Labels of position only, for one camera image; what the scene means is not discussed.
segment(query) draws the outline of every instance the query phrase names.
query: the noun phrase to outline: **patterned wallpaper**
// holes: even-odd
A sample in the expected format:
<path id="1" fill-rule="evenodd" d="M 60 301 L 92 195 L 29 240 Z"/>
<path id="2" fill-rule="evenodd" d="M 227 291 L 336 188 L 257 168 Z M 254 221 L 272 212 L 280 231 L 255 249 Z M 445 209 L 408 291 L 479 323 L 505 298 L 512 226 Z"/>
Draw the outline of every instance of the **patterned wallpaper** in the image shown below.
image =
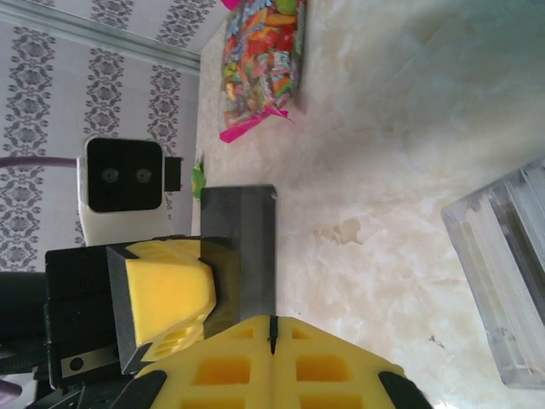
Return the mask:
<path id="1" fill-rule="evenodd" d="M 92 18 L 130 27 L 134 7 L 142 2 L 72 3 L 90 3 Z M 185 38 L 191 45 L 179 34 L 176 41 Z M 191 175 L 197 77 L 4 21 L 0 37 L 0 154 L 74 158 L 94 135 L 154 139 L 167 154 L 183 156 L 183 174 Z M 189 192 L 169 198 L 177 233 L 189 233 L 191 207 Z M 75 171 L 0 170 L 0 231 L 2 271 L 42 271 L 45 251 L 82 245 Z"/>
<path id="2" fill-rule="evenodd" d="M 225 20 L 220 0 L 31 0 L 200 53 Z"/>

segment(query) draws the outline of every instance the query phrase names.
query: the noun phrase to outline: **green object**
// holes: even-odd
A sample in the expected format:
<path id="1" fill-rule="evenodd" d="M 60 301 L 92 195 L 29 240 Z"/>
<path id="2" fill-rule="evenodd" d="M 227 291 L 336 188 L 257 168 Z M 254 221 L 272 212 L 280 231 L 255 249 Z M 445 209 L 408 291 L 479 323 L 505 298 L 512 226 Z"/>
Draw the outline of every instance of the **green object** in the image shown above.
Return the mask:
<path id="1" fill-rule="evenodd" d="M 296 0 L 276 0 L 276 10 L 280 14 L 293 15 L 297 11 L 297 1 Z"/>
<path id="2" fill-rule="evenodd" d="M 198 162 L 193 166 L 193 174 L 192 174 L 192 185 L 191 185 L 191 191 L 193 193 L 193 197 L 196 200 L 201 199 L 201 190 L 203 190 L 203 187 L 206 186 L 206 177 L 204 177 L 204 168 L 203 163 Z"/>

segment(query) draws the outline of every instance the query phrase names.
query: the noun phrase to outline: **colorful candy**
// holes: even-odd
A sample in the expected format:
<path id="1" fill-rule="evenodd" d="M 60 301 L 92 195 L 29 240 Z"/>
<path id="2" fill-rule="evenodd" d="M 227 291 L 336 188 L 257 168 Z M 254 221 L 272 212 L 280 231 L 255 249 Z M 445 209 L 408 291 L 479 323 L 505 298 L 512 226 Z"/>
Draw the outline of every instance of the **colorful candy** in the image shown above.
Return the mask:
<path id="1" fill-rule="evenodd" d="M 222 61 L 223 129 L 278 110 L 294 94 L 304 8 L 305 0 L 241 0 L 232 11 Z"/>

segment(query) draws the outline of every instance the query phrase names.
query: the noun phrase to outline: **black metal plate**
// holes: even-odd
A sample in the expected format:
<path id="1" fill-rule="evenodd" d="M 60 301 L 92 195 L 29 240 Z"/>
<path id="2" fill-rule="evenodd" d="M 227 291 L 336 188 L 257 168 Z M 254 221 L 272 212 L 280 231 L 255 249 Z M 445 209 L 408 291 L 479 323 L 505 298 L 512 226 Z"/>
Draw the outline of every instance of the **black metal plate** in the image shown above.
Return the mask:
<path id="1" fill-rule="evenodd" d="M 201 197 L 201 260 L 214 273 L 211 337 L 256 315 L 276 315 L 276 190 L 207 187 Z"/>

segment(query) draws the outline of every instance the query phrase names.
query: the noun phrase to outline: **clear plastic container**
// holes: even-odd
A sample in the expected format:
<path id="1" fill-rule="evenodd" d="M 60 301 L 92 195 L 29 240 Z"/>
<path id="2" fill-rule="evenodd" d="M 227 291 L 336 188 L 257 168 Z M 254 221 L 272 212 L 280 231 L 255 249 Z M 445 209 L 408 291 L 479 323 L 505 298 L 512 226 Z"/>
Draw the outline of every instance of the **clear plastic container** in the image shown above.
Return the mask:
<path id="1" fill-rule="evenodd" d="M 502 381 L 545 389 L 545 160 L 443 209 Z"/>

